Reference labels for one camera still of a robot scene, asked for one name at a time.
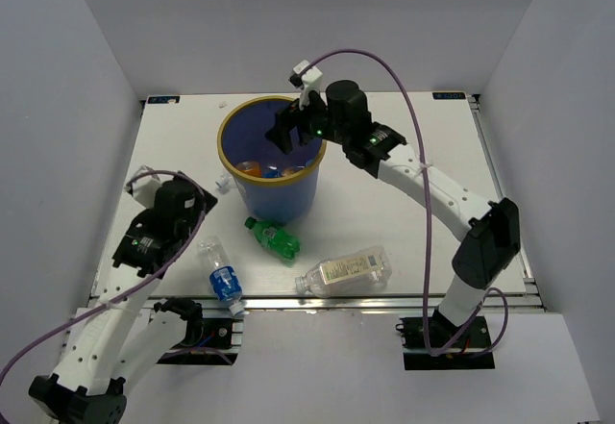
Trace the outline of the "blue label water bottle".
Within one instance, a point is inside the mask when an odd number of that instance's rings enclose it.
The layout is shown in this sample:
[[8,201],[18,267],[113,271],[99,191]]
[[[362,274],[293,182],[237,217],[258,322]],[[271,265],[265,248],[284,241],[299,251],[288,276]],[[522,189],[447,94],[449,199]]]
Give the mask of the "blue label water bottle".
[[262,177],[265,179],[276,179],[282,177],[282,172],[276,166],[266,166],[262,170]]

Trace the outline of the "orange patterned bottle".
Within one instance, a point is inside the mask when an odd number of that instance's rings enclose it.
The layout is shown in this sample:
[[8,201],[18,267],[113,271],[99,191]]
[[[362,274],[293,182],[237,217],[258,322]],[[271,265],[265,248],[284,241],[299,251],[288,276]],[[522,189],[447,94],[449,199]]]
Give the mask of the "orange patterned bottle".
[[260,178],[262,176],[261,165],[256,161],[238,163],[235,168],[247,176]]

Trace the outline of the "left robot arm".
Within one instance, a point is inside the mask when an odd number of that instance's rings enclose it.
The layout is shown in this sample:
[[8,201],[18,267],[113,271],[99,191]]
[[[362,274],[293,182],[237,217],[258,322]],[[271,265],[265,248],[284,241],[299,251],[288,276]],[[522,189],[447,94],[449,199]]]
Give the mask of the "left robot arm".
[[30,397],[60,423],[117,423],[129,390],[174,345],[191,346],[203,334],[200,304],[171,297],[134,339],[128,335],[167,269],[195,238],[214,196],[184,173],[142,170],[126,185],[142,206],[111,257],[97,304],[78,316],[83,327],[47,376],[37,376]]

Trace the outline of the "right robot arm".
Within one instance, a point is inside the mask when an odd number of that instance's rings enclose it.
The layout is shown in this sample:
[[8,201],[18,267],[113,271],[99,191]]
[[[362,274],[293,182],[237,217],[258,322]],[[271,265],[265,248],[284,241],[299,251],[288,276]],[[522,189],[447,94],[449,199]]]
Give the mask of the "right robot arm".
[[467,320],[521,248],[517,205],[508,198],[487,200],[419,159],[406,138],[376,122],[366,94],[349,80],[312,90],[276,112],[265,137],[283,153],[295,143],[319,138],[341,146],[346,159],[372,177],[424,206],[458,240],[455,273],[434,311],[433,331],[454,346],[469,333]]

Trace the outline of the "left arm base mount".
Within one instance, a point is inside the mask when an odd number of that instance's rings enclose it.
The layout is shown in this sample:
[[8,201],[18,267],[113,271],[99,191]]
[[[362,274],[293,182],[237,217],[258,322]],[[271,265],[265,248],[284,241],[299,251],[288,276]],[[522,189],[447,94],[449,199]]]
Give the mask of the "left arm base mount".
[[172,312],[182,321],[184,338],[174,344],[158,360],[162,365],[226,365],[237,360],[244,332],[244,320],[225,312],[204,309],[202,304],[188,298],[170,298],[153,304],[154,316]]

